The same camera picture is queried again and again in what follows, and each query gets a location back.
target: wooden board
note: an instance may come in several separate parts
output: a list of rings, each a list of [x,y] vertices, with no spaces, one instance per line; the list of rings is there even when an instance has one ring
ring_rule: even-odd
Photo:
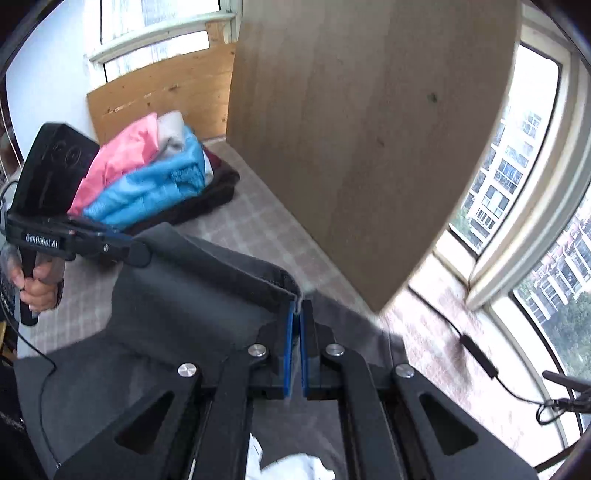
[[[235,44],[222,44],[159,61],[88,94],[102,145],[131,122],[179,110],[200,139],[226,133]]]
[[[518,15],[516,0],[245,3],[227,141],[374,311],[475,173]]]

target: silver screw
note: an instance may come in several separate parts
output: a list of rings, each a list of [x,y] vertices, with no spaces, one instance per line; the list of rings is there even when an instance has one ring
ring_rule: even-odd
[[[265,356],[267,354],[267,347],[260,343],[255,343],[248,347],[248,355],[255,356],[257,358]]]
[[[178,374],[181,377],[192,377],[197,373],[197,367],[193,364],[182,364],[178,368]]]
[[[338,343],[329,343],[326,345],[326,353],[330,356],[341,356],[345,353],[345,347]]]
[[[411,367],[409,364],[396,365],[396,368],[394,370],[399,377],[402,377],[402,378],[414,377],[414,368]]]

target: power cord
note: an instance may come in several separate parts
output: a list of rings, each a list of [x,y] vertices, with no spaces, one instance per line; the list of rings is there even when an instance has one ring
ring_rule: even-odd
[[[2,209],[2,207],[4,206],[4,196],[6,195],[6,192],[8,190],[8,188],[13,185],[18,183],[18,180],[12,180],[10,181],[2,190],[2,193],[0,193],[0,210]],[[45,387],[47,385],[47,381],[49,380],[49,378],[56,372],[57,370],[57,365],[56,363],[49,358],[46,354],[44,354],[43,352],[41,352],[38,348],[36,348],[33,344],[31,344],[31,342],[29,342],[25,337],[23,337],[23,335],[21,334],[21,332],[19,331],[18,325],[15,324],[14,320],[13,320],[13,316],[9,311],[9,307],[7,305],[6,299],[4,298],[4,295],[0,295],[1,299],[0,299],[0,306],[2,307],[2,313],[4,314],[4,318],[6,318],[6,321],[8,322],[8,324],[10,325],[10,327],[15,331],[15,333],[18,335],[18,337],[34,352],[36,352],[39,356],[41,356],[42,358],[44,358],[46,361],[48,361],[51,364],[51,370],[50,372],[47,374],[47,376],[43,379],[43,383],[41,383],[41,391],[39,392],[39,423],[41,426],[41,435],[43,436],[43,441],[45,442],[47,449],[49,450],[53,461],[56,464],[56,468],[59,469],[61,467],[61,463],[57,460],[57,456],[56,453],[54,452],[53,448],[51,447],[51,443],[49,442],[49,438],[47,437],[47,433],[45,431],[45,427],[43,426],[43,408],[42,408],[42,400],[43,400],[43,392],[45,391]]]
[[[438,308],[433,306],[430,302],[427,301],[419,292],[417,292],[414,288],[410,285],[407,286],[408,291],[416,298],[421,301],[429,310],[435,313],[439,318],[444,320],[459,336],[459,342],[468,350],[468,352],[474,357],[474,360],[484,369],[487,375],[492,380],[497,380],[501,387],[512,397],[517,400],[520,400],[525,403],[529,403],[532,405],[538,405],[538,410],[535,413],[535,419],[540,425],[549,425],[554,423],[558,420],[565,412],[568,411],[567,403],[570,400],[566,399],[548,399],[545,401],[540,400],[529,400],[524,398],[513,391],[509,387],[507,387],[503,381],[499,378],[499,370],[495,365],[491,362],[491,360],[486,356],[486,354],[481,350],[481,348],[472,340],[472,337],[469,335],[460,332],[460,329],[449,319],[446,315],[444,315]],[[546,409],[552,409],[555,414],[550,417],[549,420],[542,420],[542,415],[546,411]]]

